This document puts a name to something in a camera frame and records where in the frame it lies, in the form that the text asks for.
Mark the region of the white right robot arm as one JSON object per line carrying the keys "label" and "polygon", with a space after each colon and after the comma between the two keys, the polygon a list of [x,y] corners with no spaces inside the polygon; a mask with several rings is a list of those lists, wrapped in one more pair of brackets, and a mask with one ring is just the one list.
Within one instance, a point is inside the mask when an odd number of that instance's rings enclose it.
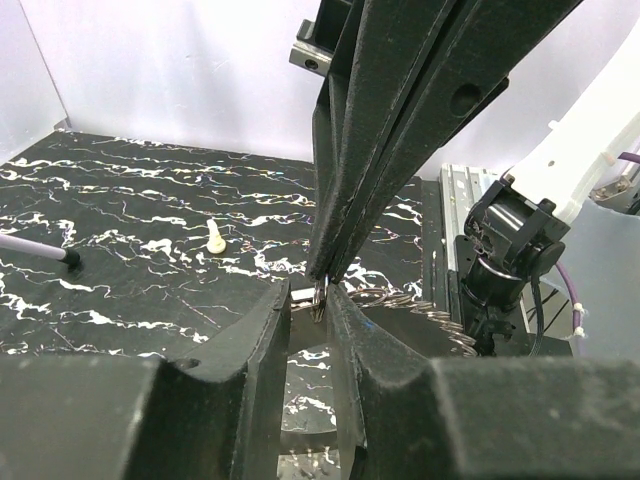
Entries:
{"label": "white right robot arm", "polygon": [[[576,9],[573,1],[324,1],[297,38],[322,75],[312,120],[316,171],[307,276],[321,321],[392,197],[509,84],[510,71]],[[508,173],[471,208],[476,255],[462,279],[464,330],[488,353],[510,335],[525,287],[564,250],[569,217],[552,193]]]}

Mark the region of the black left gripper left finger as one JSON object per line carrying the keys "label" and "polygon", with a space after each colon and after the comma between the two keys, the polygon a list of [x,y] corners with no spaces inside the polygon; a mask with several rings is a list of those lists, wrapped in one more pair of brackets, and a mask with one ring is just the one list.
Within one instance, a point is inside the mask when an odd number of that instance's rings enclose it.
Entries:
{"label": "black left gripper left finger", "polygon": [[4,357],[2,477],[274,478],[290,322],[290,285],[279,281],[173,361]]}

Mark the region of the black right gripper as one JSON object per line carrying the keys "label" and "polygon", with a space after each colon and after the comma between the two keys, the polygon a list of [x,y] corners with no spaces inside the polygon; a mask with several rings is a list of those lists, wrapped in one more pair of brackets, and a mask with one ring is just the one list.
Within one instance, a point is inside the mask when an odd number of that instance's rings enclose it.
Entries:
{"label": "black right gripper", "polygon": [[508,85],[572,1],[323,0],[289,62],[326,76],[312,117],[306,274],[342,279],[392,197]]}

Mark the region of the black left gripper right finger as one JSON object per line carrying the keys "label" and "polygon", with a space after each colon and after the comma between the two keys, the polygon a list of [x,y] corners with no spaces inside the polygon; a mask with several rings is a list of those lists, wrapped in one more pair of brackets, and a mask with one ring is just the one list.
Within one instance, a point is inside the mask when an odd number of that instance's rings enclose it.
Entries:
{"label": "black left gripper right finger", "polygon": [[428,359],[339,288],[325,309],[346,479],[635,479],[639,366]]}

